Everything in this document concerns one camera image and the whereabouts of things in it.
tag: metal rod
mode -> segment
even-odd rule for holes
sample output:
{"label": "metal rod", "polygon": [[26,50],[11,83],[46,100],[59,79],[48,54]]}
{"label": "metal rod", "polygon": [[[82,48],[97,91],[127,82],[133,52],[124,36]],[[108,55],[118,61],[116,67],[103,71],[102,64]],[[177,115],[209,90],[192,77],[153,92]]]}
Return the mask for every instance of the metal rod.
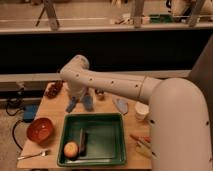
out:
{"label": "metal rod", "polygon": [[196,0],[195,6],[191,11],[190,17],[187,20],[187,23],[189,27],[194,27],[197,24],[197,20],[199,18],[201,9],[203,8],[203,5],[205,3],[205,0]]}

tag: green tray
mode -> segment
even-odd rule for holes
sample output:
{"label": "green tray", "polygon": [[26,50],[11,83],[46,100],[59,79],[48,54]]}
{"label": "green tray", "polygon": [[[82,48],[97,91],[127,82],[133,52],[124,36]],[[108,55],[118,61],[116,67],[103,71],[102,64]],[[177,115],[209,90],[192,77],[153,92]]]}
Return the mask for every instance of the green tray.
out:
{"label": "green tray", "polygon": [[[64,156],[68,141],[79,144],[80,130],[86,132],[86,151],[71,160]],[[57,164],[61,167],[122,165],[126,162],[123,121],[120,114],[71,114],[65,117]]]}

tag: utensil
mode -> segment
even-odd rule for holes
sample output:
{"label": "utensil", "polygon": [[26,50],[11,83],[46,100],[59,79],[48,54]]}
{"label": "utensil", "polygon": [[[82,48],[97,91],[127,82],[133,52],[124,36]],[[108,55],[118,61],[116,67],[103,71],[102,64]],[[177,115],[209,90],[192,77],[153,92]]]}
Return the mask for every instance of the utensil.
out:
{"label": "utensil", "polygon": [[80,130],[80,143],[79,143],[79,154],[82,155],[85,152],[86,149],[86,132],[83,128]]}
{"label": "utensil", "polygon": [[42,157],[44,157],[44,156],[48,155],[49,152],[50,152],[50,150],[46,149],[46,150],[41,151],[41,152],[36,153],[36,154],[29,154],[29,155],[25,155],[25,156],[20,156],[17,159],[18,160],[22,160],[22,159],[27,159],[27,158],[30,158],[30,157],[35,157],[35,156],[42,156]]}

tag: wooden table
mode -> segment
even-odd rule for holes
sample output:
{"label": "wooden table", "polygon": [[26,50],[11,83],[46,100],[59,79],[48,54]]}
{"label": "wooden table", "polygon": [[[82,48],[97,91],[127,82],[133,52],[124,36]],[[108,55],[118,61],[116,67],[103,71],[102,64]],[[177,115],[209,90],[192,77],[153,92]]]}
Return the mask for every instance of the wooden table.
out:
{"label": "wooden table", "polygon": [[[105,93],[105,99],[100,101],[96,99],[93,89],[90,89],[93,95],[94,111],[85,111],[83,105],[78,103],[72,113],[118,113],[118,110],[112,102],[112,97],[115,95]],[[17,163],[17,168],[47,168],[47,169],[68,169],[62,168],[57,165],[58,150],[61,140],[61,133],[63,129],[64,117],[68,115],[65,111],[69,96],[67,92],[67,85],[64,83],[62,90],[54,99],[48,99],[43,97],[36,114],[36,118],[48,117],[54,124],[54,134],[48,138],[42,145],[38,145],[30,140],[25,142],[21,155],[27,155],[40,152],[43,149],[50,149],[51,152],[45,157],[34,157],[25,160],[20,160]],[[124,136],[126,144],[127,162],[121,166],[99,166],[99,167],[87,167],[87,169],[150,169],[150,159],[138,154],[135,151],[136,142],[129,136],[130,133],[140,134],[142,136],[149,135],[149,127],[147,121],[139,122],[135,118],[135,101],[126,99],[128,101],[129,112],[123,115],[124,122]]]}

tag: bowl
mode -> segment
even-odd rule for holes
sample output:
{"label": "bowl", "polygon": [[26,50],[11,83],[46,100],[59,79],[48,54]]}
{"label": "bowl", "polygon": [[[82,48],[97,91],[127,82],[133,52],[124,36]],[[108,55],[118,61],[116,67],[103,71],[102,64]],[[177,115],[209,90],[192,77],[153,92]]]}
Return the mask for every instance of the bowl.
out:
{"label": "bowl", "polygon": [[52,121],[48,118],[38,118],[27,128],[27,138],[33,142],[45,141],[53,132]]}

